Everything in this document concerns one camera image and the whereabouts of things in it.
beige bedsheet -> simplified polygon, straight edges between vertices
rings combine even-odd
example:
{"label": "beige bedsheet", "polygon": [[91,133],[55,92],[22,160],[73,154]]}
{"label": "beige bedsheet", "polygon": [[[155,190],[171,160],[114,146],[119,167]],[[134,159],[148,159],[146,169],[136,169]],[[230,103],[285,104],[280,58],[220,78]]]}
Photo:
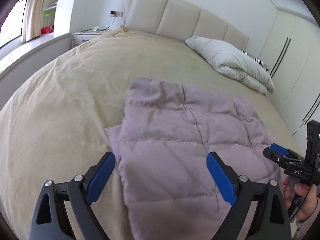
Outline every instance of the beige bedsheet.
{"label": "beige bedsheet", "polygon": [[[20,240],[28,239],[44,181],[84,174],[110,150],[103,129],[121,123],[129,85],[140,76],[245,95],[275,142],[298,149],[263,95],[220,75],[182,42],[119,28],[40,69],[0,112],[0,211]],[[117,171],[92,209],[112,240],[132,239]]]}

red box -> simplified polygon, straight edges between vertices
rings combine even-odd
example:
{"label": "red box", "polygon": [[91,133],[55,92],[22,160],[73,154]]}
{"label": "red box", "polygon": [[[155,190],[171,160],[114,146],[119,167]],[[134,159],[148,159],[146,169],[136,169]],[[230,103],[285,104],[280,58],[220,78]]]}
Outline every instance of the red box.
{"label": "red box", "polygon": [[41,34],[53,33],[53,25],[41,29]]}

window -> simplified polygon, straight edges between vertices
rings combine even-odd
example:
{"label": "window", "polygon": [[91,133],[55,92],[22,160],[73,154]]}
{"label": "window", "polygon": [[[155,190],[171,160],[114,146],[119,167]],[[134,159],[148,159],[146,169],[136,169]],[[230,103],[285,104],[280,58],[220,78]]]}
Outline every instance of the window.
{"label": "window", "polygon": [[0,47],[21,35],[23,12],[27,0],[19,0],[0,29]]}

white wardrobe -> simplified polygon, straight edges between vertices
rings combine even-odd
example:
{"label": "white wardrobe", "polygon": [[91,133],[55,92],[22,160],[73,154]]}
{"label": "white wardrobe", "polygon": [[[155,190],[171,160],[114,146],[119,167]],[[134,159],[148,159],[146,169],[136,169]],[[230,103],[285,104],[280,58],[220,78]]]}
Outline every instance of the white wardrobe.
{"label": "white wardrobe", "polygon": [[275,93],[268,95],[291,135],[306,151],[306,123],[320,122],[320,29],[279,11],[260,55],[270,69]]}

wall outlet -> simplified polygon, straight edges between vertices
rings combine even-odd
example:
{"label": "wall outlet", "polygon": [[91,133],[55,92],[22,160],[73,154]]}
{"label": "wall outlet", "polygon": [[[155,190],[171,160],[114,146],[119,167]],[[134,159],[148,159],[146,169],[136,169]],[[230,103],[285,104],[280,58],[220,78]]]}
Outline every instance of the wall outlet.
{"label": "wall outlet", "polygon": [[122,17],[123,12],[111,11],[110,17]]}

